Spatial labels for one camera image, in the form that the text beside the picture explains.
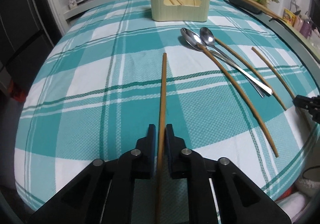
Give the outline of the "white knife block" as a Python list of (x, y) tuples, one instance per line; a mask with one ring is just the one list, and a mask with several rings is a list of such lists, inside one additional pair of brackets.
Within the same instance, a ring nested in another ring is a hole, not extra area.
[(271, 1), (268, 4), (268, 8), (276, 13), (278, 16), (282, 17), (284, 14), (284, 9), (289, 9), (291, 0), (278, 0), (278, 2)]

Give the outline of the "black refrigerator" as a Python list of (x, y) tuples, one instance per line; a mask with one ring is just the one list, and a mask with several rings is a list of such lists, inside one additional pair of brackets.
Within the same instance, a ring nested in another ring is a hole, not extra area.
[(47, 0), (1, 0), (1, 63), (26, 96), (62, 35)]

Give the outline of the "wooden cutting board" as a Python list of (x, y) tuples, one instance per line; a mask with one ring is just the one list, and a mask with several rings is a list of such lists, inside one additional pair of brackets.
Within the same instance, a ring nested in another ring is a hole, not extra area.
[(259, 14), (261, 12), (265, 13), (266, 15), (269, 15), (270, 17), (274, 19), (279, 19), (284, 21), (283, 18), (281, 18), (279, 15), (268, 9), (267, 7), (253, 1), (253, 0), (228, 0), (231, 4), (234, 4), (236, 6), (239, 6), (241, 8), (244, 8), (245, 10), (248, 10), (254, 14)]

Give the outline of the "yellow printed box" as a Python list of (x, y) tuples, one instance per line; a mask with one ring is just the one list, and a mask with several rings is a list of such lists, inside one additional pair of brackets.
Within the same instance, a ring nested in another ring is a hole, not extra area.
[(296, 15), (292, 13), (287, 8), (284, 9), (283, 20), (288, 24), (293, 26), (295, 23)]

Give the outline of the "teal plaid tablecloth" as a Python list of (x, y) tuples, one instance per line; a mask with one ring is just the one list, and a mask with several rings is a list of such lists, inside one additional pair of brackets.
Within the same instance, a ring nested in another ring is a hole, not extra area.
[(272, 86), (261, 98), (236, 70), (274, 140), (269, 146), (246, 103), (220, 69), (181, 37), (200, 22), (156, 22), (150, 0), (120, 0), (79, 18), (40, 68), (26, 98), (15, 143), (18, 195), (39, 209), (96, 158), (114, 160), (132, 149), (159, 119), (163, 53), (167, 54), (166, 121), (203, 157), (228, 157), (277, 199), (299, 177), (319, 140), (319, 125), (302, 118), (255, 47), (298, 95), (319, 87), (296, 54), (268, 27), (223, 0), (210, 0), (204, 23)]

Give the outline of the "wooden chopstick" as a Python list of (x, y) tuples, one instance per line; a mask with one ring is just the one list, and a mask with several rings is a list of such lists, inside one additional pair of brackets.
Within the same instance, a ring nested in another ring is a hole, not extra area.
[(273, 67), (273, 65), (255, 48), (251, 47), (251, 50), (270, 68), (270, 70), (276, 75), (276, 77), (280, 80), (281, 84), (285, 87), (287, 92), (289, 93), (290, 97), (292, 99), (295, 98), (295, 94), (290, 89), (290, 87), (287, 85), (285, 80), (282, 78), (282, 76), (277, 72), (277, 70)]
[(159, 126), (158, 126), (158, 151), (157, 151), (157, 177), (156, 177), (156, 205), (155, 205), (155, 223), (161, 223), (161, 189), (163, 175), (163, 157), (165, 145), (165, 110), (167, 93), (167, 54), (163, 53), (162, 58), (162, 77), (161, 77), (161, 95), (159, 108)]
[(233, 56), (235, 56), (238, 60), (240, 60), (244, 65), (246, 65), (265, 85), (267, 85), (272, 91), (272, 95), (276, 98), (276, 100), (279, 102), (279, 104), (283, 107), (283, 109), (286, 111), (287, 108), (284, 105), (283, 101), (280, 99), (280, 97), (277, 95), (277, 93), (272, 89), (271, 85), (264, 79), (264, 77), (251, 65), (249, 64), (242, 56), (237, 54), (232, 48), (230, 48), (228, 45), (223, 43), (221, 40), (214, 37), (215, 41), (224, 47), (228, 52), (230, 52)]

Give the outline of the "chopstick across spoon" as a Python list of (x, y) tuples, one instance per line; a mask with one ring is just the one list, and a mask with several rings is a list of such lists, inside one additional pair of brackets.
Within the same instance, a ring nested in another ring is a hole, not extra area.
[(245, 92), (241, 89), (240, 85), (236, 82), (236, 80), (228, 73), (228, 71), (217, 61), (217, 59), (203, 45), (197, 43), (196, 46), (199, 47), (201, 49), (201, 51), (204, 52), (206, 54), (206, 56), (217, 65), (217, 67), (222, 71), (222, 73), (228, 78), (228, 80), (231, 82), (231, 84), (235, 87), (235, 89), (237, 90), (239, 95), (242, 97), (244, 102), (247, 104), (247, 106), (251, 110), (253, 116), (257, 120), (261, 130), (263, 131), (266, 139), (269, 142), (269, 145), (271, 146), (271, 148), (272, 148), (272, 150), (274, 152), (274, 155), (276, 157), (279, 157), (279, 154), (278, 154), (278, 151), (276, 149), (275, 143), (274, 143), (274, 141), (273, 141), (273, 139), (272, 139), (272, 137), (271, 137), (271, 135), (270, 135), (265, 123), (264, 123), (264, 121), (260, 117), (259, 113), (255, 109), (254, 105), (249, 100), (249, 98), (247, 97)]

